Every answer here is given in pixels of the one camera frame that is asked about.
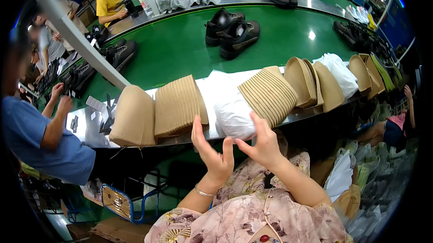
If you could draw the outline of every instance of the plastic water bottle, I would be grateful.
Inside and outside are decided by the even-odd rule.
[[[144,12],[148,17],[153,17],[152,8],[149,5],[148,0],[138,0],[141,3],[141,7],[143,7]]]

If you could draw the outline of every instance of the red bead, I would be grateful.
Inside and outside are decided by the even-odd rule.
[[[269,240],[269,236],[266,235],[266,234],[264,234],[264,235],[262,235],[262,236],[260,237],[260,242],[266,242],[266,241],[268,241],[268,240]]]

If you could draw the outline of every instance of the hand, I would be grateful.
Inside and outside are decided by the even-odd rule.
[[[235,166],[232,138],[225,138],[223,153],[217,153],[205,140],[200,116],[196,115],[192,125],[191,140],[207,167],[208,178],[219,187],[222,186],[227,178],[232,175]]]
[[[59,32],[56,32],[55,34],[53,34],[53,40],[54,41],[58,41],[60,39],[61,35]]]
[[[408,100],[412,100],[412,92],[410,91],[410,88],[407,85],[404,86],[404,95]]]
[[[54,85],[52,91],[51,91],[51,100],[54,103],[57,103],[58,101],[58,96],[62,93],[64,88],[64,84],[63,82],[57,83],[56,85]]]
[[[116,17],[119,19],[126,17],[127,14],[128,14],[128,12],[125,10],[120,10],[119,12],[115,13]]]
[[[256,126],[256,145],[249,146],[241,139],[235,139],[235,143],[254,161],[273,171],[285,159],[278,146],[277,134],[269,128],[266,119],[261,119],[254,111],[249,115]]]
[[[62,115],[67,115],[68,112],[72,109],[72,98],[69,96],[64,95],[60,99],[60,103],[57,107],[57,112],[60,112]]]
[[[41,79],[43,78],[44,76],[41,74],[40,76],[38,76],[37,78],[36,78],[36,84],[39,84],[39,82],[41,81]]]

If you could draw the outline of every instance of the bracelet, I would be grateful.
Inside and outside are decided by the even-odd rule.
[[[208,194],[208,193],[204,193],[204,192],[202,192],[202,191],[199,191],[199,190],[197,189],[197,185],[198,185],[198,183],[195,184],[194,189],[195,189],[195,191],[197,191],[198,194],[200,194],[200,195],[202,195],[202,196],[207,196],[207,197],[215,196],[215,194]]]

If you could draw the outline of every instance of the blue t-shirt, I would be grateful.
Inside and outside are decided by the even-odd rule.
[[[50,119],[26,101],[12,96],[2,100],[2,128],[6,145],[25,164],[77,185],[85,185],[95,163],[95,151],[63,129],[57,149],[40,144]]]

